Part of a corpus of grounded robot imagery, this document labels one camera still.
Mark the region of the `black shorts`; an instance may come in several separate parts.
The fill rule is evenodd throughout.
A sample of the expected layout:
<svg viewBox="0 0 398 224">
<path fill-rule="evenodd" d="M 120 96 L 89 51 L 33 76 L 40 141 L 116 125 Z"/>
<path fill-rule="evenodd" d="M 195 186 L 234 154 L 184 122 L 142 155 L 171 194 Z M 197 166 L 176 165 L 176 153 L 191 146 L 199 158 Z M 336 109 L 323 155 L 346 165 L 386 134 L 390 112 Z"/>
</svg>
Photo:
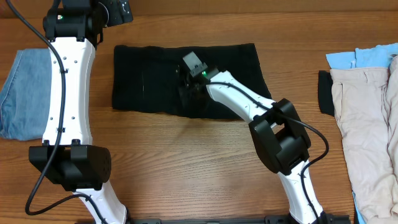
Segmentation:
<svg viewBox="0 0 398 224">
<path fill-rule="evenodd" d="M 271 97 L 254 44 L 179 48 L 117 45 L 112 107 L 188 118 L 239 119 L 224 105 L 207 96 L 197 98 L 180 86 L 180 76 L 189 72 L 183 57 L 190 52 L 195 52 L 202 62 L 226 69 L 257 94 Z"/>
</svg>

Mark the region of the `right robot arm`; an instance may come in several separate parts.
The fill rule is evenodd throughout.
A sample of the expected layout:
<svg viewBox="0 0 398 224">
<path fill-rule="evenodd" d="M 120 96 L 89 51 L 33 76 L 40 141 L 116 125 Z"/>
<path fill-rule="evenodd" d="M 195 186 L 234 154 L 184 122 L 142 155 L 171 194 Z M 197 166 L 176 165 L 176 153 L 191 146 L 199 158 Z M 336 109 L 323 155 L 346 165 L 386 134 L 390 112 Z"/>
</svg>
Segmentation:
<svg viewBox="0 0 398 224">
<path fill-rule="evenodd" d="M 292 223 L 323 223 L 325 213 L 309 174 L 307 130 L 293 104 L 252 91 L 227 70 L 202 62 L 195 52 L 183 57 L 182 88 L 191 96 L 208 96 L 248 123 L 257 156 L 282 182 Z"/>
</svg>

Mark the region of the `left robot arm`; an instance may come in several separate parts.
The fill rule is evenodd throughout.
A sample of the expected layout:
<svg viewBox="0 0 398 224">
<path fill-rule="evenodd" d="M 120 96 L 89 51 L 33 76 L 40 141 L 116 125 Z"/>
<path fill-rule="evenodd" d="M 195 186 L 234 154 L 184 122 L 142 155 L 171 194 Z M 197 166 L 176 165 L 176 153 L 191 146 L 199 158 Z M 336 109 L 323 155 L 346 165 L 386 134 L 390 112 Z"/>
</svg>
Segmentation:
<svg viewBox="0 0 398 224">
<path fill-rule="evenodd" d="M 41 178 L 80 199 L 95 223 L 131 223 L 111 183 L 111 155 L 93 145 L 90 73 L 105 27 L 133 20 L 125 0 L 55 1 L 43 19 L 52 61 L 50 109 L 40 146 L 29 149 Z"/>
</svg>

